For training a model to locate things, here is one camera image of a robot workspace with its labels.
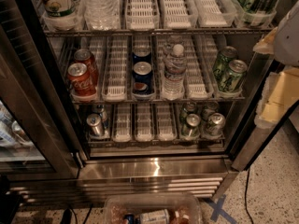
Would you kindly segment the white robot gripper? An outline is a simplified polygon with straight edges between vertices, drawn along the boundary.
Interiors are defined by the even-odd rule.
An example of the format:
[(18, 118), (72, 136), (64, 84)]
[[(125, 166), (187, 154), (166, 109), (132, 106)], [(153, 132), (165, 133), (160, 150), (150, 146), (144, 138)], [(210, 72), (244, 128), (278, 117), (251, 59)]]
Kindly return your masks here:
[[(259, 54), (270, 54), (285, 65), (299, 66), (299, 1), (275, 27), (253, 47)], [(273, 128), (288, 109), (299, 100), (299, 68), (287, 66), (271, 72), (256, 108), (254, 123), (258, 128)]]

